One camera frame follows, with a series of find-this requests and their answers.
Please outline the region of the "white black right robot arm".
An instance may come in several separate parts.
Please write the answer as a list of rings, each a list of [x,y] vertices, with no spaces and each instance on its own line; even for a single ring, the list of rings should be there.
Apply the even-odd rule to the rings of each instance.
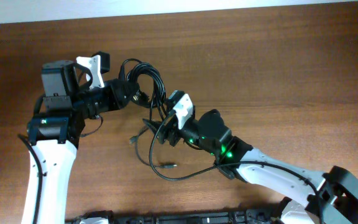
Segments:
[[[182,139],[214,156],[212,168],[228,179],[282,194],[276,216],[281,223],[358,223],[358,179],[342,167],[323,172],[276,160],[233,136],[218,110],[200,119],[190,116],[183,127],[175,114],[163,121],[143,122],[153,132],[154,141],[174,146]]]

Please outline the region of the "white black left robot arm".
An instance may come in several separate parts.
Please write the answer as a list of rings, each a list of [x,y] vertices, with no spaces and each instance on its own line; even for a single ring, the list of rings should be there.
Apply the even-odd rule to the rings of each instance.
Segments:
[[[86,119],[123,109],[139,84],[113,79],[93,86],[78,83],[76,70],[90,68],[70,60],[42,66],[45,93],[34,106],[27,135],[19,138],[30,154],[30,174],[22,223],[64,223],[70,172]]]

